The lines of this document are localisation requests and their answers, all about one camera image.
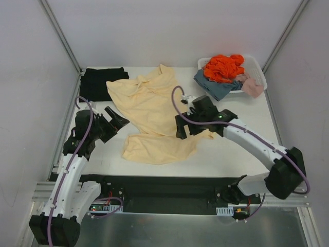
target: wire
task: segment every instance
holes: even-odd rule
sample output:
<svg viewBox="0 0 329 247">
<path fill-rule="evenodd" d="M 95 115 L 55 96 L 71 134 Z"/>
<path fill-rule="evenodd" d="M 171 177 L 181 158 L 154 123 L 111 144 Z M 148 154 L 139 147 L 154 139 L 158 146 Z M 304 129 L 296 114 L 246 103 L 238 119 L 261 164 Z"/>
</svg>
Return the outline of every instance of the wire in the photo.
<svg viewBox="0 0 329 247">
<path fill-rule="evenodd" d="M 246 207 L 243 207 L 242 209 L 248 209 L 248 211 L 250 212 L 250 204 L 251 204 L 251 199 L 250 197 L 248 197 L 248 203 L 247 203 L 247 206 Z"/>
<path fill-rule="evenodd" d="M 102 215 L 102 216 L 93 215 L 92 218 L 96 218 L 96 219 L 106 218 L 108 216 L 115 214 L 117 211 L 119 211 L 123 207 L 123 201 L 119 197 L 107 197 L 107 198 L 96 199 L 95 202 L 104 201 L 104 200 L 118 200 L 120 202 L 120 206 L 116 210 L 112 211 L 111 213 L 108 213 L 108 214 Z"/>
<path fill-rule="evenodd" d="M 109 192 L 108 197 L 112 197 L 112 191 Z M 110 201 L 111 201 L 111 200 L 108 199 L 108 200 L 104 203 L 104 206 L 108 206 L 109 203 L 110 203 Z"/>
<path fill-rule="evenodd" d="M 84 134 L 83 138 L 81 139 L 81 141 L 79 142 L 76 150 L 74 151 L 74 153 L 72 154 L 69 162 L 67 163 L 67 166 L 65 167 L 65 170 L 69 170 L 72 162 L 73 162 L 73 159 L 74 157 L 77 155 L 79 149 L 81 148 L 82 144 L 84 143 L 84 141 L 86 140 L 88 134 L 89 134 L 89 131 L 92 127 L 92 124 L 93 124 L 93 118 L 94 118 L 94 113 L 93 113 L 93 109 L 92 109 L 92 106 L 90 105 L 90 103 L 83 97 L 81 96 L 78 96 L 75 98 L 75 105 L 78 107 L 78 109 L 80 109 L 80 107 L 77 105 L 77 99 L 82 99 L 84 102 L 87 103 L 88 107 L 89 107 L 89 110 L 90 110 L 90 120 L 89 120 L 89 125 L 88 125 L 88 128 L 86 130 L 86 133 Z M 63 173 L 62 177 L 61 177 L 61 180 L 58 184 L 58 187 L 57 187 L 57 190 L 55 192 L 55 196 L 53 198 L 53 205 L 55 206 L 56 205 L 56 202 L 57 202 L 57 198 L 58 198 L 58 195 L 59 195 L 59 192 L 60 192 L 60 189 L 63 185 L 63 182 L 64 182 L 64 179 L 65 179 L 65 176 L 66 176 L 67 173 Z M 48 237 L 48 243 L 49 243 L 49 246 L 50 247 L 53 247 L 53 244 L 52 244 L 52 239 L 51 239 L 51 220 L 52 220 L 52 215 L 53 215 L 53 211 L 54 211 L 54 207 L 52 207 L 50 209 L 50 212 L 49 212 L 49 218 L 48 218 L 48 224 L 47 224 L 47 237 Z"/>
<path fill-rule="evenodd" d="M 263 198 L 262 198 L 262 201 L 259 204 L 258 208 L 256 208 L 256 210 L 254 212 L 252 212 L 247 219 L 249 219 L 250 217 L 254 216 L 259 211 L 259 209 L 263 206 L 263 204 L 265 202 L 265 196 L 266 196 L 266 194 L 264 193 Z"/>
<path fill-rule="evenodd" d="M 282 157 L 284 157 L 286 160 L 288 160 L 291 165 L 297 170 L 298 174 L 302 177 L 302 179 L 304 180 L 305 184 L 306 184 L 306 191 L 305 192 L 297 192 L 294 191 L 294 193 L 300 194 L 300 195 L 305 195 L 308 194 L 310 192 L 310 184 L 308 179 L 306 178 L 306 176 L 304 175 L 304 173 L 302 172 L 302 170 L 295 164 L 295 162 L 290 159 L 286 154 L 284 154 L 283 152 L 281 152 L 280 150 L 277 150 L 274 146 L 272 146 L 271 144 L 269 144 L 268 142 L 266 142 L 265 140 L 263 140 L 262 138 L 260 138 L 258 135 L 256 135 L 255 133 L 253 133 L 250 130 L 247 130 L 246 128 L 230 123 L 230 122 L 223 122 L 223 121 L 211 121 L 211 122 L 195 122 L 192 120 L 189 120 L 188 118 L 186 118 L 178 109 L 175 100 L 174 100 L 174 93 L 177 89 L 180 89 L 184 95 L 184 90 L 181 86 L 176 86 L 174 87 L 172 93 L 171 93 L 171 100 L 172 103 L 174 105 L 174 108 L 176 110 L 176 112 L 181 116 L 182 119 L 184 119 L 186 122 L 189 122 L 191 124 L 194 125 L 228 125 L 228 126 L 233 126 L 237 129 L 243 130 L 244 132 L 252 135 L 254 138 L 256 138 L 257 140 L 259 140 L 262 144 L 264 144 L 266 147 L 270 148 L 273 152 L 278 153 L 279 155 L 281 155 Z"/>
</svg>

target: pink cloth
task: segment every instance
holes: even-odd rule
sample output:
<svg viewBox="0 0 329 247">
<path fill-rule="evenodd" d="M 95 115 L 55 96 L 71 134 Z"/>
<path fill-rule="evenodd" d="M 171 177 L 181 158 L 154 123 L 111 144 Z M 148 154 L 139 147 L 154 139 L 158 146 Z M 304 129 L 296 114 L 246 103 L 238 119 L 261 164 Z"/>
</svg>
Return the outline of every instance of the pink cloth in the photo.
<svg viewBox="0 0 329 247">
<path fill-rule="evenodd" d="M 248 79 L 250 78 L 250 75 L 245 72 L 244 74 L 240 74 L 235 78 L 235 81 L 241 82 L 242 84 Z"/>
<path fill-rule="evenodd" d="M 264 86 L 257 85 L 255 79 L 248 78 L 243 83 L 241 90 L 253 98 L 257 98 L 262 94 L 262 92 L 264 92 Z"/>
</svg>

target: clothing pile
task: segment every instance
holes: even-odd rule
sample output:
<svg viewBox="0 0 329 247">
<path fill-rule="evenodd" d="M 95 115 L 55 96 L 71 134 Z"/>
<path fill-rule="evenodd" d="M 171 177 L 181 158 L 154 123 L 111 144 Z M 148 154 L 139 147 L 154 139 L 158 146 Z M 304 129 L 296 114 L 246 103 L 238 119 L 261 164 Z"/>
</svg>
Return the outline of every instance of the clothing pile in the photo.
<svg viewBox="0 0 329 247">
<path fill-rule="evenodd" d="M 242 90 L 257 98 L 264 91 L 264 86 L 257 85 L 256 80 L 245 72 L 241 67 L 243 62 L 241 55 L 217 55 L 196 73 L 194 80 L 217 101 L 232 90 Z"/>
</svg>

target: orange cloth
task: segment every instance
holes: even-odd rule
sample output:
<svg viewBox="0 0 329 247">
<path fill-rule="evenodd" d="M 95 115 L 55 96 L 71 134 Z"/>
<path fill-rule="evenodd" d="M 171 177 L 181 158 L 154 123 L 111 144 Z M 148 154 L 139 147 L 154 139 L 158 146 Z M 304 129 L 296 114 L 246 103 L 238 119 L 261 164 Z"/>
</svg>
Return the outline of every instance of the orange cloth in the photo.
<svg viewBox="0 0 329 247">
<path fill-rule="evenodd" d="M 217 55 L 212 57 L 204 67 L 204 76 L 217 83 L 233 83 L 234 78 L 245 72 L 240 65 L 244 58 L 241 55 Z"/>
</svg>

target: white wall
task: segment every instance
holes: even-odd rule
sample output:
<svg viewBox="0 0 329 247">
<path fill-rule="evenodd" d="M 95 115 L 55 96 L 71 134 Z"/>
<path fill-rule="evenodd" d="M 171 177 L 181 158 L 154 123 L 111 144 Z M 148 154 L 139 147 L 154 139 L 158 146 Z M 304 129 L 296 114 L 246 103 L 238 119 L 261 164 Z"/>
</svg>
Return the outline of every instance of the white wall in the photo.
<svg viewBox="0 0 329 247">
<path fill-rule="evenodd" d="M 309 3 L 265 75 L 283 143 L 303 151 L 324 246 L 329 246 L 328 10 L 328 0 Z"/>
<path fill-rule="evenodd" d="M 300 0 L 48 2 L 82 67 L 184 67 L 219 53 L 263 66 Z"/>
<path fill-rule="evenodd" d="M 0 1 L 0 246 L 17 246 L 77 72 L 37 0 Z"/>
</svg>

